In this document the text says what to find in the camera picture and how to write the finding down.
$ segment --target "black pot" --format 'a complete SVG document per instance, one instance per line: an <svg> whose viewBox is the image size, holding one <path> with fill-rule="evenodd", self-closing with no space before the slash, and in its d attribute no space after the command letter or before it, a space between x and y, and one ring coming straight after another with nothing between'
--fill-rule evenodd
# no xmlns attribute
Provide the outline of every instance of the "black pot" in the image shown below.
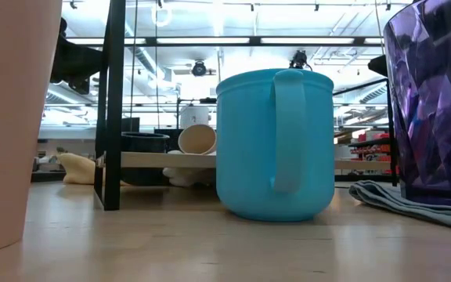
<svg viewBox="0 0 451 282"><path fill-rule="evenodd" d="M122 132L121 151L166 153L169 136L142 132ZM134 186L167 185L162 168L122 168L121 180Z"/></svg>

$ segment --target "purple textured vase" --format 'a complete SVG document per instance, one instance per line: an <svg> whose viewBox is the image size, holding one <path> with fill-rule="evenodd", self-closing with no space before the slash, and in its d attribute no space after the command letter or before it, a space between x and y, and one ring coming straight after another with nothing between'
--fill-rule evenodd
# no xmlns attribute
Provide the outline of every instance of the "purple textured vase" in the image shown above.
<svg viewBox="0 0 451 282"><path fill-rule="evenodd" d="M423 0L386 25L402 195L451 205L451 0Z"/></svg>

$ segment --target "fluorescent light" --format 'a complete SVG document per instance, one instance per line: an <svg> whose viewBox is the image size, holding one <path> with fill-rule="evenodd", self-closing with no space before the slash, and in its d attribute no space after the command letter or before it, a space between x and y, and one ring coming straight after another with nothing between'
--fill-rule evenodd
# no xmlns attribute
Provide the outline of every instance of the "fluorescent light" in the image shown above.
<svg viewBox="0 0 451 282"><path fill-rule="evenodd" d="M74 105L71 105L71 104L45 104L45 107L79 107L79 106L86 106L86 104L79 104L79 103L75 103Z"/></svg>
<svg viewBox="0 0 451 282"><path fill-rule="evenodd" d="M372 128L372 125L342 125L342 128Z"/></svg>
<svg viewBox="0 0 451 282"><path fill-rule="evenodd" d="M385 125L388 122L389 122L389 118L383 117L383 118L380 118L380 119L376 120L374 123L376 123L378 125Z"/></svg>
<svg viewBox="0 0 451 282"><path fill-rule="evenodd" d="M246 44L249 38L158 38L159 44Z"/></svg>
<svg viewBox="0 0 451 282"><path fill-rule="evenodd" d="M352 44L354 38L261 38L265 44Z"/></svg>
<svg viewBox="0 0 451 282"><path fill-rule="evenodd" d="M366 38L365 44L384 44L383 38Z"/></svg>
<svg viewBox="0 0 451 282"><path fill-rule="evenodd" d="M103 38L67 38L68 42L74 43L77 45L102 45ZM125 38L125 45L133 45L135 44L146 44L145 38Z"/></svg>
<svg viewBox="0 0 451 282"><path fill-rule="evenodd" d="M173 17L173 11L171 10L170 5L164 4L163 0L161 0L160 5L162 5L163 7L160 8L160 7L155 7L153 5L153 8L151 9L151 19L153 20L153 24L156 24L157 27L165 27L171 22L171 19ZM157 21L157 20L159 20L158 19L159 14L157 16L156 13L158 13L160 11L166 11L166 19L163 21Z"/></svg>
<svg viewBox="0 0 451 282"><path fill-rule="evenodd" d="M61 98L62 100L66 101L66 102L69 102L69 103L79 103L75 99L71 99L71 98L69 98L69 97L67 97L67 96L65 96L63 94L58 93L57 91L53 91L53 90L48 89L48 93L50 93L50 94L52 94L54 96L57 96L57 97Z"/></svg>

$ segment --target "wooden floor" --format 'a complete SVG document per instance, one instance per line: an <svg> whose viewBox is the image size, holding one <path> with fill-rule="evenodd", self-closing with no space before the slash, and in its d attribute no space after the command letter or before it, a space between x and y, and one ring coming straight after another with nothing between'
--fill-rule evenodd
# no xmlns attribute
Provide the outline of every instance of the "wooden floor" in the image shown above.
<svg viewBox="0 0 451 282"><path fill-rule="evenodd" d="M239 219L210 190L127 188L110 212L93 199L90 186L33 185L0 281L451 281L450 228L343 189L314 221L291 224Z"/></svg>

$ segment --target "white ceramic object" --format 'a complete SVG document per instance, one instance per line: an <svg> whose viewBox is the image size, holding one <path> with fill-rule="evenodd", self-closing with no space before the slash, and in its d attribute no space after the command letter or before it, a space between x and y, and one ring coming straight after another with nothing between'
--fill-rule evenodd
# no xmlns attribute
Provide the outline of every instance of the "white ceramic object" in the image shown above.
<svg viewBox="0 0 451 282"><path fill-rule="evenodd" d="M216 146L217 133L208 125L190 126L179 136L179 147L185 154L211 154Z"/></svg>
<svg viewBox="0 0 451 282"><path fill-rule="evenodd" d="M193 125L208 125L208 107L186 106L180 113L180 127L188 128Z"/></svg>

